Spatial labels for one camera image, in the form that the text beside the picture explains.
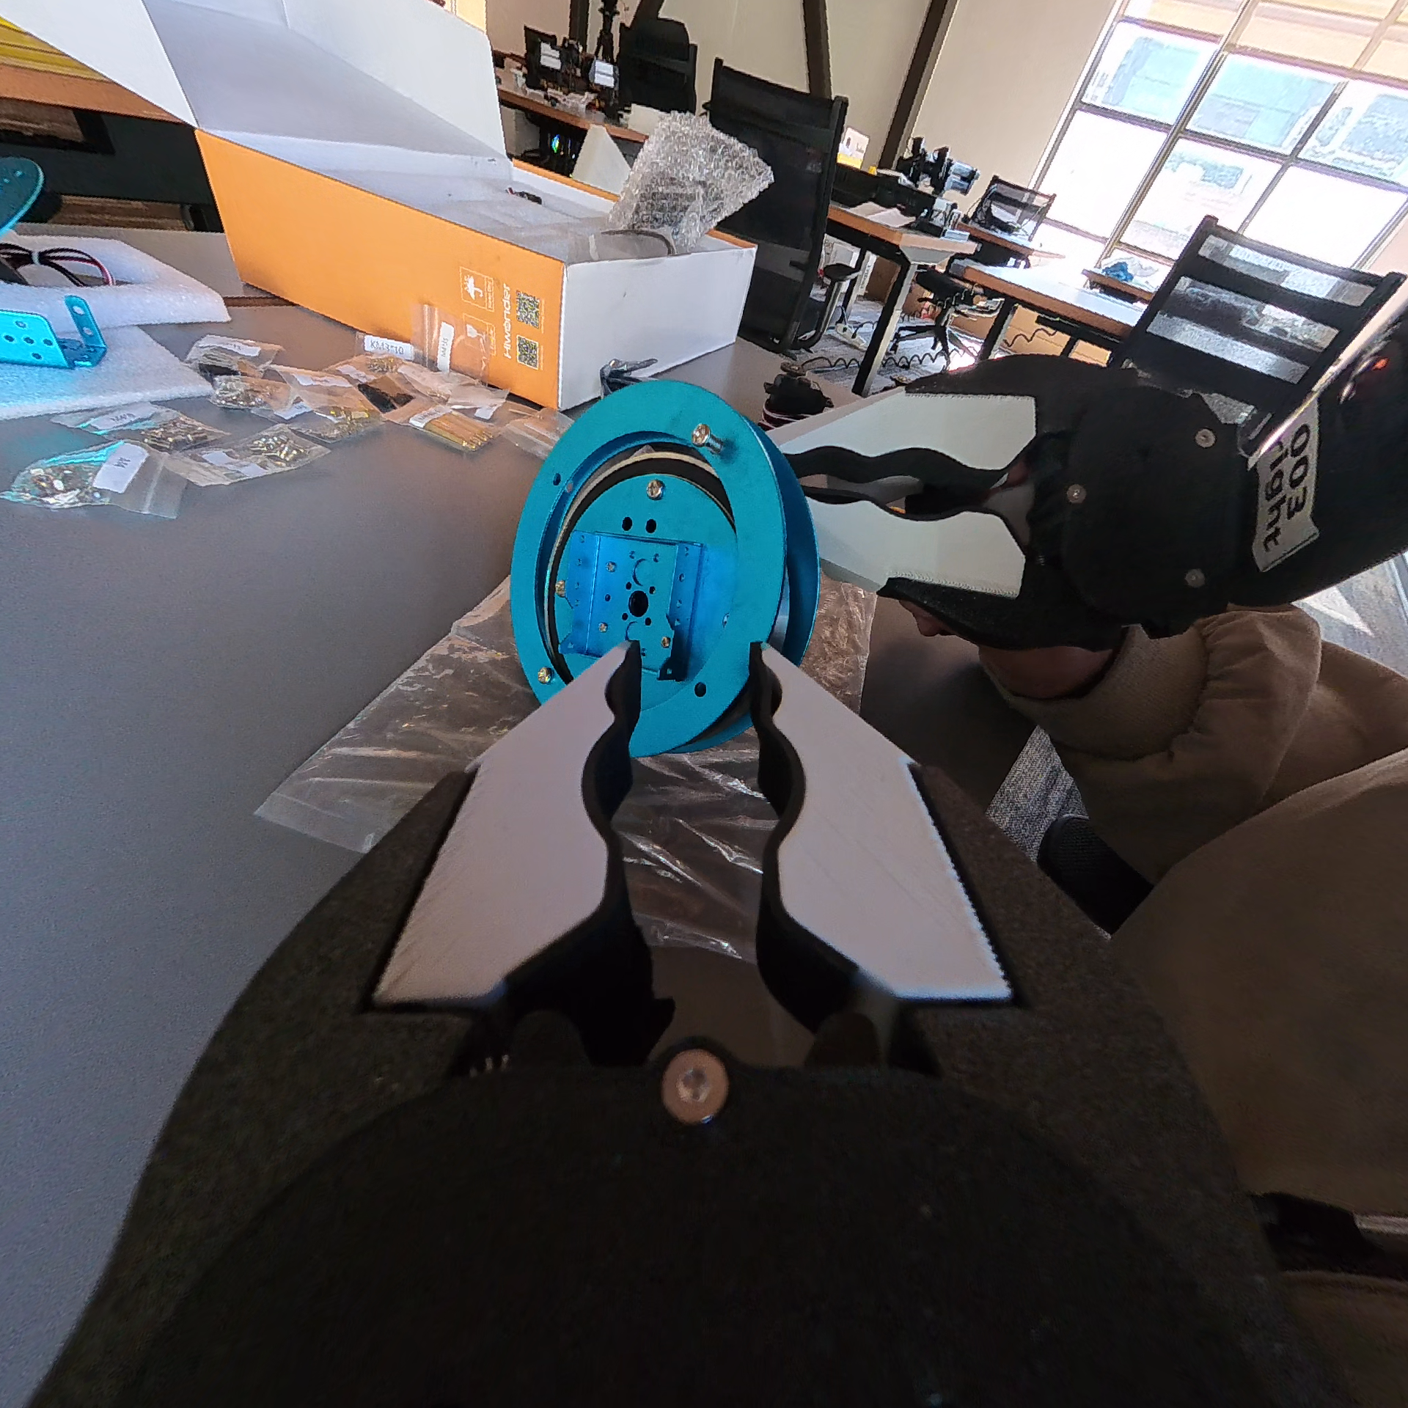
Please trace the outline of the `blue perforated bracket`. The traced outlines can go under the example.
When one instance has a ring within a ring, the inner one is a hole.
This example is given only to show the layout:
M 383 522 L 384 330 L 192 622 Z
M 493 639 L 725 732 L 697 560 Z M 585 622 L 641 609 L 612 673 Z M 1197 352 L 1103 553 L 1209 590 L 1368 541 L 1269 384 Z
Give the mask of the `blue perforated bracket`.
M 78 295 L 66 295 L 63 305 L 75 329 L 72 337 L 62 336 L 43 314 L 3 309 L 1 364 L 65 371 L 98 367 L 109 349 L 92 309 Z

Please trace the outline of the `large window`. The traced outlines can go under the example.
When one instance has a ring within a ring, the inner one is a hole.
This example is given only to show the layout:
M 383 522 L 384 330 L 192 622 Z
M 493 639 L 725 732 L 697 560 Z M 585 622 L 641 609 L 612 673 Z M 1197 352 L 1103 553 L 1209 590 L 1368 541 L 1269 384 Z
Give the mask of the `large window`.
M 1407 268 L 1404 1 L 1123 1 L 1035 185 L 1072 265 L 1154 287 L 1194 227 Z

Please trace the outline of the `wooden background table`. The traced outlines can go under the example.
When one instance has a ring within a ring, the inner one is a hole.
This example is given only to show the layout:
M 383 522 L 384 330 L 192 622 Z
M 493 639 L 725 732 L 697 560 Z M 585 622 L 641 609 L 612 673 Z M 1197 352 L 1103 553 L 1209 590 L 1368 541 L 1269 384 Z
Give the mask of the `wooden background table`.
M 986 265 L 962 258 L 956 261 L 955 273 L 997 299 L 997 311 L 977 355 L 980 362 L 997 356 L 1011 340 L 1009 327 L 1019 308 L 1034 314 L 1041 326 L 1065 333 L 1062 359 L 1072 358 L 1082 343 L 1100 349 L 1109 359 L 1145 315 L 1145 307 L 1138 301 L 1063 285 L 1041 268 Z
M 895 268 L 893 282 L 854 378 L 854 395 L 867 397 L 899 330 L 915 273 L 975 252 L 977 241 L 953 233 L 923 233 L 908 226 L 893 227 L 836 202 L 829 207 L 826 232 Z

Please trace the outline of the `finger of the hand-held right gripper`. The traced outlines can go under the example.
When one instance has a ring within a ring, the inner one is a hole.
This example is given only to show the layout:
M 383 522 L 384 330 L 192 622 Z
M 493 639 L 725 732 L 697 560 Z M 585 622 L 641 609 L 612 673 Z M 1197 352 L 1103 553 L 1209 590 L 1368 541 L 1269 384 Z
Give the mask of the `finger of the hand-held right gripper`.
M 1019 595 L 1025 551 L 999 515 L 968 509 L 924 518 L 830 490 L 807 488 L 804 496 L 820 569 L 836 582 L 871 593 L 908 581 L 1006 600 Z
M 798 421 L 770 440 L 815 499 L 983 507 L 1037 431 L 1030 396 L 899 390 Z

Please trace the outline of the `black servo motor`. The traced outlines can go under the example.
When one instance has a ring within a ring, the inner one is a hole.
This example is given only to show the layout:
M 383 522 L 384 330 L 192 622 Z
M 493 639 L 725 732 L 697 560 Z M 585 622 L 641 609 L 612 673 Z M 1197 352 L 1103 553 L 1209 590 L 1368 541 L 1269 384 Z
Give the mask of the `black servo motor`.
M 764 383 L 760 427 L 774 431 L 832 411 L 836 406 L 824 387 L 805 368 L 785 361 L 776 375 Z

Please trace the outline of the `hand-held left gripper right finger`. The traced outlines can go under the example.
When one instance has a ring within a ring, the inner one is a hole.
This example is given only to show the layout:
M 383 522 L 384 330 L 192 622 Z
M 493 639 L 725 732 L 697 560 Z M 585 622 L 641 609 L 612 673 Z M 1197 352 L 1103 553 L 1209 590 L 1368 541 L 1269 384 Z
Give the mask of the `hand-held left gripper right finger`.
M 1008 977 L 914 760 L 771 645 L 748 703 L 764 843 L 754 956 L 771 997 L 814 1037 L 933 1066 L 914 1013 L 1012 1002 Z

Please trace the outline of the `teal round turntable base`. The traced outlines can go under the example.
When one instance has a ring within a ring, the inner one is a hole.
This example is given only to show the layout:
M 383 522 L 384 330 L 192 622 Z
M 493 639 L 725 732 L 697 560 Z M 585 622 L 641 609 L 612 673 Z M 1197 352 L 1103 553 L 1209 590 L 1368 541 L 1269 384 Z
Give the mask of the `teal round turntable base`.
M 604 396 L 562 434 L 524 502 L 509 573 L 538 701 L 613 648 L 639 648 L 637 758 L 748 730 L 752 647 L 799 664 L 821 578 L 786 456 L 720 396 L 678 380 Z

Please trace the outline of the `person's beige jacket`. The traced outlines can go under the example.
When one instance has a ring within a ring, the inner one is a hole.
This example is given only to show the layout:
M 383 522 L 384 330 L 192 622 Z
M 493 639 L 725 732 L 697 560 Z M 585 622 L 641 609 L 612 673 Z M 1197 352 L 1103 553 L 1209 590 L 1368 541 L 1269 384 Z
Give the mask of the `person's beige jacket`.
M 1405 1405 L 1405 751 L 1176 864 L 1113 937 L 1204 1093 L 1292 1307 L 1360 1405 Z

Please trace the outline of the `large clear plastic bag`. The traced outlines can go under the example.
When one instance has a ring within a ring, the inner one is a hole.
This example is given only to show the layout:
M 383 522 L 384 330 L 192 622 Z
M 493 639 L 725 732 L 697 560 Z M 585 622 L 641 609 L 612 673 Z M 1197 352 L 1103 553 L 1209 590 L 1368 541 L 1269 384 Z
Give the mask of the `large clear plastic bag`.
M 368 852 L 443 776 L 537 708 L 502 584 L 280 783 L 255 815 Z M 766 840 L 754 730 L 634 763 L 616 811 L 628 892 L 648 943 L 754 959 Z

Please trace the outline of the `orange cardboard box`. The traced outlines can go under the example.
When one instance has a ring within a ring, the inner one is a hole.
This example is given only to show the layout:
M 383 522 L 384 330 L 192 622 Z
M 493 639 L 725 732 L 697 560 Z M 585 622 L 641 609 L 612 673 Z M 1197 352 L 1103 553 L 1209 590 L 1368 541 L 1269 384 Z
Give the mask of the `orange cardboard box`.
M 238 273 L 551 409 L 613 359 L 733 343 L 755 261 L 603 236 L 615 199 L 510 161 L 485 32 L 433 3 L 4 1 L 3 19 L 191 125 Z

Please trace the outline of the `person's right hand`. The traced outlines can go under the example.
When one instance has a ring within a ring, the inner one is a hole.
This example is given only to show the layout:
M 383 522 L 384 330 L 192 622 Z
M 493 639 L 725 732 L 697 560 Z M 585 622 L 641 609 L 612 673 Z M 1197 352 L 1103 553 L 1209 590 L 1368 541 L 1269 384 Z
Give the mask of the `person's right hand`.
M 896 604 L 906 610 L 924 638 L 953 638 L 977 645 L 978 661 L 997 688 L 1035 701 L 1077 698 L 1096 689 L 1113 667 L 1128 635 L 1123 631 L 1118 644 L 1100 648 L 1069 644 L 1002 648 L 977 644 L 914 603 L 896 600 Z

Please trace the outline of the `white computer case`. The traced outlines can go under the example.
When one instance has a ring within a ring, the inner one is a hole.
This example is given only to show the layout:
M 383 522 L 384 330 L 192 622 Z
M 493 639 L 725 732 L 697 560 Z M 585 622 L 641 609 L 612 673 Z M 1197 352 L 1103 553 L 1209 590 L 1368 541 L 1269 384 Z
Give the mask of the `white computer case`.
M 617 198 L 629 179 L 631 161 L 604 125 L 590 125 L 572 166 L 572 180 Z

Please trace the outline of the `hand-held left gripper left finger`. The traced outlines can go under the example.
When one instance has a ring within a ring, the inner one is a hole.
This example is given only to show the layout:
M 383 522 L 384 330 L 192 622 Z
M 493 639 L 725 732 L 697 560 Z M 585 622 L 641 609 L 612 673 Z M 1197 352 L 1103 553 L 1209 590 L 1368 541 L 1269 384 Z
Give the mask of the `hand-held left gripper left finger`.
M 642 1063 L 673 1018 L 654 993 L 613 818 L 632 788 L 637 642 L 612 647 L 488 748 L 373 994 L 475 1012 L 494 1052 L 554 1012 L 598 1065 Z

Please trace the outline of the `pile of small parts bags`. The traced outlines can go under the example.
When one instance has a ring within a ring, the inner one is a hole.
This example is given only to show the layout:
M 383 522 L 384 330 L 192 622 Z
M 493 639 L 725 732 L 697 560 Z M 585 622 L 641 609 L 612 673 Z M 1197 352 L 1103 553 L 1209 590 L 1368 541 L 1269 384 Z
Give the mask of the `pile of small parts bags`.
M 412 343 L 362 336 L 361 353 L 329 368 L 274 364 L 280 345 L 204 336 L 185 362 L 197 396 L 60 412 L 88 434 L 76 450 L 25 468 L 3 463 L 3 499 L 51 509 L 111 506 L 172 519 L 186 484 L 229 485 L 290 471 L 384 421 L 472 452 L 502 431 L 549 453 L 569 421 L 554 409 L 503 409 L 484 348 L 422 305 Z

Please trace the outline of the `bubble wrap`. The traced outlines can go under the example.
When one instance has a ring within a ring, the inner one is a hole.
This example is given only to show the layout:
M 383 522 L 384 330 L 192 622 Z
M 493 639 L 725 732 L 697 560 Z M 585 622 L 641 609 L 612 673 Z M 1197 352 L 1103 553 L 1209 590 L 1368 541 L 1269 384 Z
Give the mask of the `bubble wrap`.
M 642 238 L 647 254 L 692 254 L 773 180 L 760 154 L 708 116 L 666 113 L 642 144 L 601 233 Z

